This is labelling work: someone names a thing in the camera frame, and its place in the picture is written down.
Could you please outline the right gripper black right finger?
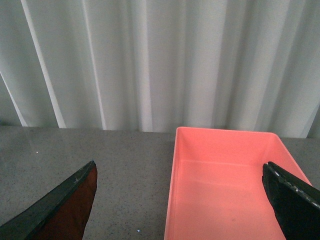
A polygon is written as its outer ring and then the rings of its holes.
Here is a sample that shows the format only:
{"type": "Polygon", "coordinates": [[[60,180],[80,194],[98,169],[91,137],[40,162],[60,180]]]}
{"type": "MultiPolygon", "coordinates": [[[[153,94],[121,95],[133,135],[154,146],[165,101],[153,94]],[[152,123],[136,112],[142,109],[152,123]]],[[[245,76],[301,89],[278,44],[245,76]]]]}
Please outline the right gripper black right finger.
{"type": "Polygon", "coordinates": [[[262,184],[287,240],[320,238],[320,191],[269,161],[262,167],[262,184]]]}

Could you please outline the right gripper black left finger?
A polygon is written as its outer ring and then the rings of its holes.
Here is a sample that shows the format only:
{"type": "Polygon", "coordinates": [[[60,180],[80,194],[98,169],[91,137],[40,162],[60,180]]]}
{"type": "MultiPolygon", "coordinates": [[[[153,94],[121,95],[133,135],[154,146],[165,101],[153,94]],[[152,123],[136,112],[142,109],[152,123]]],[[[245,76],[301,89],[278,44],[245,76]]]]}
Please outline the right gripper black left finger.
{"type": "Polygon", "coordinates": [[[97,191],[92,160],[0,227],[2,240],[81,240],[97,191]]]}

